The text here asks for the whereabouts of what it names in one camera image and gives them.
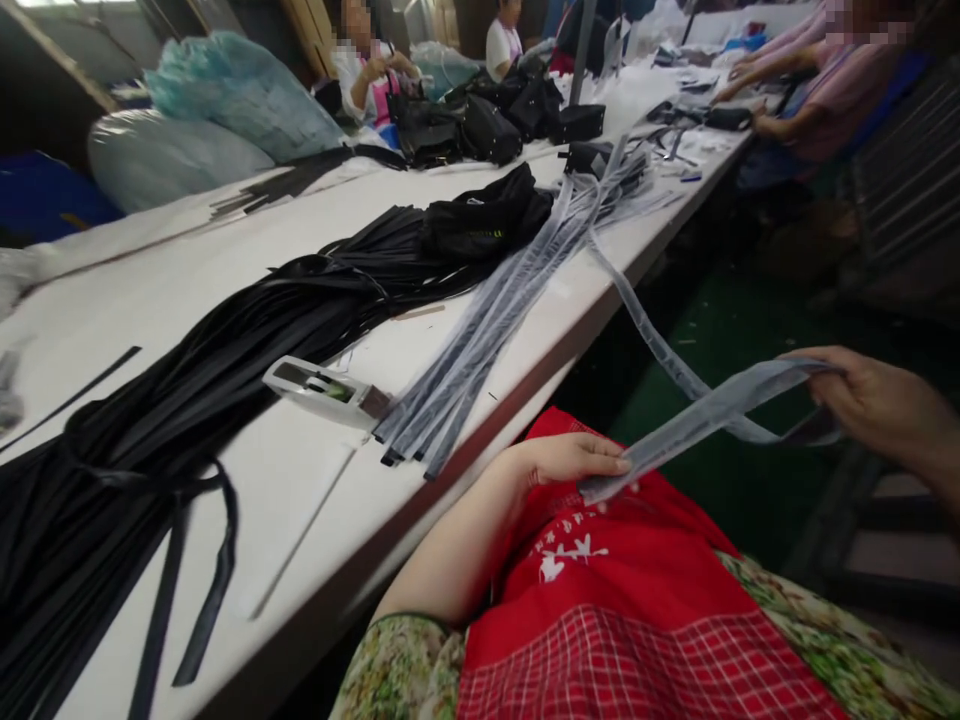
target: hand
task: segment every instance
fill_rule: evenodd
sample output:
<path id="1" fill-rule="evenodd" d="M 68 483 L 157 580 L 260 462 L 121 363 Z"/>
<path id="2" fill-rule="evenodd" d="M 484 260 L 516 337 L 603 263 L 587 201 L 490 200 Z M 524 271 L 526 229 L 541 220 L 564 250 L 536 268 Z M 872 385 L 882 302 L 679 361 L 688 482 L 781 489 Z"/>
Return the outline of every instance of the hand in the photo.
<path id="1" fill-rule="evenodd" d="M 842 347 L 808 348 L 785 357 L 823 360 L 845 371 L 814 375 L 810 392 L 871 450 L 926 479 L 960 468 L 960 418 L 923 378 Z"/>
<path id="2" fill-rule="evenodd" d="M 387 62 L 383 58 L 370 58 L 363 66 L 363 75 L 367 82 L 378 80 L 387 74 Z"/>
<path id="3" fill-rule="evenodd" d="M 738 62 L 732 68 L 730 68 L 730 74 L 727 76 L 731 80 L 736 80 L 738 77 L 743 77 L 744 75 L 749 75 L 753 72 L 753 63 L 746 62 L 746 58 Z"/>
<path id="4" fill-rule="evenodd" d="M 387 65 L 391 70 L 402 73 L 409 78 L 417 77 L 417 68 L 414 67 L 413 63 L 407 60 L 406 56 L 399 50 L 387 58 Z"/>
<path id="5" fill-rule="evenodd" d="M 713 100 L 710 101 L 710 104 L 716 105 L 717 103 L 730 102 L 738 92 L 740 92 L 740 86 L 737 83 L 730 83 L 723 90 L 713 96 Z"/>
<path id="6" fill-rule="evenodd" d="M 622 475 L 630 462 L 612 440 L 590 433 L 569 433 L 527 440 L 504 451 L 512 472 L 526 489 L 590 475 Z"/>

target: white shirt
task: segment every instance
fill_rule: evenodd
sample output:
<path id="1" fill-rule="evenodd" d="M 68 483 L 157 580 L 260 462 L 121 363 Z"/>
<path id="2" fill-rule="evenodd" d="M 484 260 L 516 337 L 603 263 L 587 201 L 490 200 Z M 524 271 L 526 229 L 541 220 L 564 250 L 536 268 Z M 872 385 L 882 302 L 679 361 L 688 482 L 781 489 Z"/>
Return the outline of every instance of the white shirt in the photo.
<path id="1" fill-rule="evenodd" d="M 499 18 L 490 23 L 490 29 L 487 30 L 487 72 L 490 73 L 490 77 L 497 82 L 503 80 L 497 68 L 522 54 L 523 46 L 520 44 L 520 35 L 516 28 L 507 30 Z"/>

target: white plastic bag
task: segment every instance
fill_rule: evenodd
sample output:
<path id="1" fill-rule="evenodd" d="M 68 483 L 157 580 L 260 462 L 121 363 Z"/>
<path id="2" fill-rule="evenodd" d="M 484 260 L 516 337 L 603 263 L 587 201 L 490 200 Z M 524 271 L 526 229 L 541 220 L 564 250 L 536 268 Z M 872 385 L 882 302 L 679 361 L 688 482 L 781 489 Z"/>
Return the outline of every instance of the white plastic bag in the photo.
<path id="1" fill-rule="evenodd" d="M 40 281 L 39 247 L 31 245 L 23 250 L 0 248 L 0 320 L 7 318 L 20 296 Z"/>
<path id="2" fill-rule="evenodd" d="M 164 115 L 212 120 L 277 162 L 335 147 L 343 135 L 286 65 L 236 33 L 170 40 L 144 79 Z"/>
<path id="3" fill-rule="evenodd" d="M 656 52 L 663 42 L 673 42 L 679 46 L 683 42 L 687 20 L 687 16 L 677 7 L 676 0 L 657 0 L 653 10 L 630 28 L 627 62 Z"/>
<path id="4" fill-rule="evenodd" d="M 156 110 L 100 118 L 87 137 L 87 155 L 97 185 L 128 215 L 274 167 L 263 150 L 226 128 Z"/>
<path id="5" fill-rule="evenodd" d="M 590 102 L 607 106 L 603 134 L 615 138 L 627 132 L 653 108 L 675 96 L 677 82 L 670 73 L 628 65 L 619 76 L 605 80 Z"/>

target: plastic bag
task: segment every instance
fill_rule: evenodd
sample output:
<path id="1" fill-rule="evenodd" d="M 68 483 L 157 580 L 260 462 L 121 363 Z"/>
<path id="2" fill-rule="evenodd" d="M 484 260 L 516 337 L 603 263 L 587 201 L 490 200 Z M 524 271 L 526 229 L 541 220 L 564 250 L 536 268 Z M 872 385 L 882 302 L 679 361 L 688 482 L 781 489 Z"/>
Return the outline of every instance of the plastic bag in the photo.
<path id="1" fill-rule="evenodd" d="M 607 106 L 603 134 L 616 137 L 628 132 L 653 108 L 677 92 L 677 82 L 670 73 L 628 65 L 618 76 L 600 83 L 591 102 Z"/>
<path id="2" fill-rule="evenodd" d="M 24 291 L 40 281 L 40 247 L 0 248 L 0 320 L 9 317 Z"/>
<path id="3" fill-rule="evenodd" d="M 87 155 L 97 185 L 125 213 L 166 205 L 274 167 L 256 145 L 206 120 L 122 110 L 90 129 Z"/>
<path id="4" fill-rule="evenodd" d="M 423 91 L 427 99 L 437 102 L 458 85 L 462 85 L 476 75 L 482 67 L 476 60 L 470 60 L 451 47 L 434 40 L 417 43 L 410 48 L 410 61 L 417 66 L 424 80 Z"/>
<path id="5" fill-rule="evenodd" d="M 679 46 L 683 42 L 687 19 L 677 7 L 676 0 L 657 0 L 653 10 L 630 28 L 627 62 L 656 52 L 663 42 L 673 42 Z"/>
<path id="6" fill-rule="evenodd" d="M 10 346 L 0 355 L 0 438 L 23 420 L 23 398 L 13 391 L 13 376 L 20 365 L 20 352 L 25 341 Z"/>
<path id="7" fill-rule="evenodd" d="M 212 120 L 277 162 L 335 147 L 343 135 L 282 62 L 235 33 L 170 40 L 144 78 L 164 115 Z"/>

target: red apron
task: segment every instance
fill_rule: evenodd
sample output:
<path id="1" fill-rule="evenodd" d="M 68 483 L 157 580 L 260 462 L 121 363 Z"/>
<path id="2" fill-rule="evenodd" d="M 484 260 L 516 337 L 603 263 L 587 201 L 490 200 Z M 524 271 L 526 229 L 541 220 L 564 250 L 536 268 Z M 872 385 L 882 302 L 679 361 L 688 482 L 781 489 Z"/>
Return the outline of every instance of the red apron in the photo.
<path id="1" fill-rule="evenodd" d="M 528 437 L 582 431 L 551 408 Z M 506 547 L 459 717 L 845 716 L 716 558 L 739 557 L 730 541 L 658 473 L 605 514 L 572 483 L 536 488 Z"/>

